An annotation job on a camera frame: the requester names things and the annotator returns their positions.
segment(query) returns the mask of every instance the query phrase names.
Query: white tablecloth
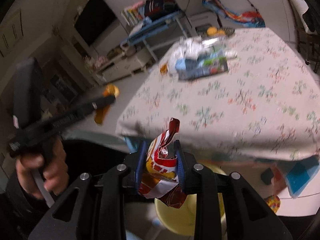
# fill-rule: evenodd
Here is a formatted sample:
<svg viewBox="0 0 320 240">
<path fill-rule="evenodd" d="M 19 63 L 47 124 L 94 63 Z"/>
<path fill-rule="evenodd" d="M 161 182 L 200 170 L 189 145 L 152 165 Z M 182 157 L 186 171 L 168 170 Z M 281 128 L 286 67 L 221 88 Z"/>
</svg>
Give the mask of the white tablecloth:
<svg viewBox="0 0 320 240">
<path fill-rule="evenodd" d="M 151 72 L 118 119 L 116 133 L 155 138 L 171 117 L 175 137 L 193 154 L 212 158 L 300 160 L 320 151 L 320 88 L 304 63 L 272 30 L 238 29 L 228 73 L 193 82 Z"/>
</svg>

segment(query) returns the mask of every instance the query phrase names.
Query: metal screw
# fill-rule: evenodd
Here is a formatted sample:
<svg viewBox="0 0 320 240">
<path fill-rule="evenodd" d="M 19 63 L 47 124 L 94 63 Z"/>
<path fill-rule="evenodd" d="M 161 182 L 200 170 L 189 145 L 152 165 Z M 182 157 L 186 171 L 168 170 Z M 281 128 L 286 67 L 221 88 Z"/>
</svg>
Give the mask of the metal screw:
<svg viewBox="0 0 320 240">
<path fill-rule="evenodd" d="M 119 165 L 117 166 L 117 170 L 118 170 L 118 171 L 124 171 L 126 168 L 127 168 L 127 166 L 125 166 L 125 164 L 119 164 Z"/>
<path fill-rule="evenodd" d="M 89 177 L 90 177 L 89 173 L 82 173 L 82 174 L 80 175 L 80 179 L 82 179 L 82 180 L 89 179 Z"/>
<path fill-rule="evenodd" d="M 234 179 L 240 179 L 241 175 L 238 172 L 231 173 L 231 177 Z"/>
<path fill-rule="evenodd" d="M 195 165 L 193 165 L 193 168 L 196 170 L 196 171 L 201 171 L 203 169 L 203 165 L 200 164 L 200 163 L 196 163 Z"/>
</svg>

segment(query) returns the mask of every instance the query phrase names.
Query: television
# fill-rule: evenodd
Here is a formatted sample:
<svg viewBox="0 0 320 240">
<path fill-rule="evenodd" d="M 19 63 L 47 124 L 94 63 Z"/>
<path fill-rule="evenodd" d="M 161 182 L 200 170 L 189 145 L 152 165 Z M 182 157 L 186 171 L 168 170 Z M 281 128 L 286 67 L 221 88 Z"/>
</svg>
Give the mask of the television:
<svg viewBox="0 0 320 240">
<path fill-rule="evenodd" d="M 75 29 L 90 46 L 116 20 L 116 15 L 104 0 L 89 0 L 79 15 Z"/>
</svg>

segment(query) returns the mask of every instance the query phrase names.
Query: hand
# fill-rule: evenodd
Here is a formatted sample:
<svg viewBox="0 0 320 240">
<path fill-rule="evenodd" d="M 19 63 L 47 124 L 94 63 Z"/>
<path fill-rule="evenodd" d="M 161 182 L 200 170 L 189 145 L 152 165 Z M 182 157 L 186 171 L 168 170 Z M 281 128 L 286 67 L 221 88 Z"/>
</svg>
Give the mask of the hand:
<svg viewBox="0 0 320 240">
<path fill-rule="evenodd" d="M 65 163 L 66 153 L 59 139 L 53 146 L 53 154 L 53 160 L 43 171 L 43 176 L 46 179 L 44 188 L 55 195 L 59 195 L 67 188 L 69 181 L 68 166 Z M 16 171 L 21 187 L 26 193 L 37 199 L 43 199 L 43 196 L 32 177 L 31 170 L 41 168 L 43 165 L 43 156 L 34 153 L 19 156 L 16 162 Z"/>
</svg>

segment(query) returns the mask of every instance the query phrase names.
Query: cabinet door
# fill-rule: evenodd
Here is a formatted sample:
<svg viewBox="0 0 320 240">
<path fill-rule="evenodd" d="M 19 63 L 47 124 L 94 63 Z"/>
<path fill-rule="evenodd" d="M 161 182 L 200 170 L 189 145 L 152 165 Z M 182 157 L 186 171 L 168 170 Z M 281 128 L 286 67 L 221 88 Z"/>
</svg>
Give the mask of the cabinet door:
<svg viewBox="0 0 320 240">
<path fill-rule="evenodd" d="M 123 69 L 117 67 L 116 65 L 112 66 L 111 68 L 108 68 L 104 73 L 103 76 L 106 79 L 107 82 L 111 82 L 113 80 L 119 79 L 121 77 L 126 76 Z"/>
</svg>

